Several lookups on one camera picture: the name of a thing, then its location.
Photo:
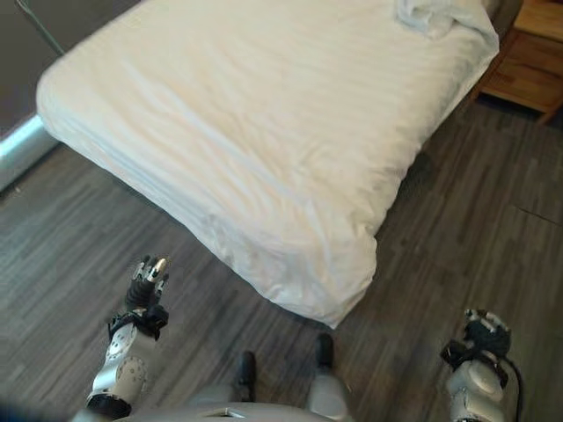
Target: robot finger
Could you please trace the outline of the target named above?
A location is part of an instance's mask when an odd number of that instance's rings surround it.
[[[155,298],[157,299],[157,303],[160,301],[160,296],[162,296],[162,292],[165,290],[166,283],[168,282],[168,273],[166,273],[161,281],[157,283],[155,287]]]
[[[166,268],[166,259],[160,258],[157,263],[150,269],[146,279],[151,283],[157,282],[157,277],[163,274]]]
[[[150,260],[149,264],[147,264],[143,268],[143,275],[141,277],[143,280],[147,280],[149,278],[150,272],[152,271],[152,267],[155,266],[157,262],[158,262],[158,258],[154,257],[153,259]]]
[[[133,280],[137,280],[139,277],[142,277],[142,276],[143,276],[144,267],[147,265],[147,263],[149,262],[149,260],[150,260],[150,255],[147,255],[147,256],[145,256],[145,257],[143,258],[143,261],[141,261],[141,262],[137,265],[137,267],[136,267],[136,269],[135,269],[135,272],[134,272],[134,274],[133,274]]]

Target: wooden nightstand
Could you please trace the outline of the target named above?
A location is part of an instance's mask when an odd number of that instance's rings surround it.
[[[540,111],[546,123],[563,105],[563,4],[524,0],[501,52],[473,88]]]

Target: nightstand drawer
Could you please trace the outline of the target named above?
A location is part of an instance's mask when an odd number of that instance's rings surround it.
[[[506,57],[483,92],[546,111],[563,97],[563,76]]]
[[[518,38],[507,53],[507,58],[563,76],[563,43],[557,41],[518,33]]]

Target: mattress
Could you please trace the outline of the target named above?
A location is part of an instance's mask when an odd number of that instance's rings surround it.
[[[38,111],[261,295],[334,327],[409,165],[498,48],[461,25],[428,40],[393,3],[145,1],[46,71]]]

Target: cable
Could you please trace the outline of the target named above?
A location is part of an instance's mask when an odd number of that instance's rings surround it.
[[[520,369],[518,369],[518,367],[512,360],[510,360],[506,356],[503,356],[502,360],[508,363],[508,365],[512,368],[516,375],[516,380],[518,382],[518,398],[516,399],[516,415],[514,421],[520,422],[520,419],[522,417],[522,409],[524,407],[524,381],[522,374],[520,373]]]

